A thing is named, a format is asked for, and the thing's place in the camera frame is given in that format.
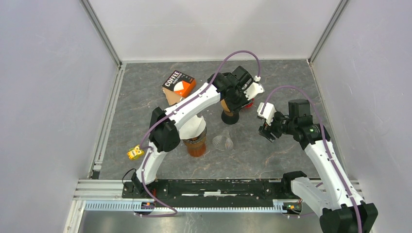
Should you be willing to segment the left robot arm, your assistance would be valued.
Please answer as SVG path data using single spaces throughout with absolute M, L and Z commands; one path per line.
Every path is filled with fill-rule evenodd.
M 198 113 L 205 108 L 221 103 L 221 119 L 225 124 L 233 125 L 239 120 L 239 111 L 252 103 L 253 98 L 262 92 L 259 85 L 261 76 L 252 76 L 245 68 L 238 66 L 232 72 L 215 74 L 208 78 L 196 92 L 188 98 L 165 110 L 157 107 L 153 110 L 148 132 L 148 152 L 131 181 L 134 191 L 141 198 L 151 195 L 151 184 L 165 155 L 174 150 L 181 140 L 196 138 L 206 128 L 206 123 Z

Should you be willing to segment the white paper coffee filter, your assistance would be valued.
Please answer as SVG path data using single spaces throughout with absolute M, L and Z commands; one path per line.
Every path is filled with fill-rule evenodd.
M 198 137 L 206 128 L 206 121 L 203 116 L 193 116 L 179 129 L 181 140 L 188 140 Z

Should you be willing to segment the wooden ring holder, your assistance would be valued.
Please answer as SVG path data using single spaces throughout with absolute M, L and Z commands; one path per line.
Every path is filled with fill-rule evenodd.
M 232 115 L 233 115 L 233 113 L 231 112 L 231 110 L 228 108 L 225 100 L 221 100 L 221 101 L 220 101 L 220 104 L 221 104 L 221 106 L 222 106 L 222 108 L 223 108 L 223 112 L 224 112 L 226 115 L 228 115 L 228 116 L 232 116 Z

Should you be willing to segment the clear glass dripper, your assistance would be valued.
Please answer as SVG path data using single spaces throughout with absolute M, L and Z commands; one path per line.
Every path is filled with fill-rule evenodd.
M 223 131 L 221 134 L 215 136 L 212 139 L 212 144 L 218 150 L 231 150 L 234 147 L 234 143 L 228 131 Z

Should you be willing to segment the dark red black dripper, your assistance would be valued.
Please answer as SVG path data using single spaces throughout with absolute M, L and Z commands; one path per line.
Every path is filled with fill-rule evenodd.
M 223 110 L 221 114 L 222 121 L 227 125 L 236 124 L 239 118 L 240 118 L 239 113 L 232 113 L 226 110 Z

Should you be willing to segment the dark glass dripper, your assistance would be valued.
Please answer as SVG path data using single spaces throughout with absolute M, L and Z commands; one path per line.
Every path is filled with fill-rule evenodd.
M 189 144 L 200 143 L 202 141 L 205 141 L 206 134 L 207 134 L 207 128 L 205 128 L 199 136 L 194 137 L 194 138 L 190 138 L 190 139 L 183 139 L 183 142 L 184 143 L 189 143 Z

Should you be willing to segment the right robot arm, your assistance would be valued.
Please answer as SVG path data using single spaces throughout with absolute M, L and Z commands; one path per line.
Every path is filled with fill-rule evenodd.
M 322 124 L 314 123 L 310 102 L 291 100 L 287 115 L 273 104 L 262 102 L 257 116 L 264 120 L 259 134 L 274 142 L 291 135 L 314 164 L 324 190 L 321 191 L 302 171 L 285 173 L 281 193 L 287 198 L 298 196 L 318 216 L 324 233 L 369 233 L 378 216 L 373 203 L 366 203 L 340 164 Z

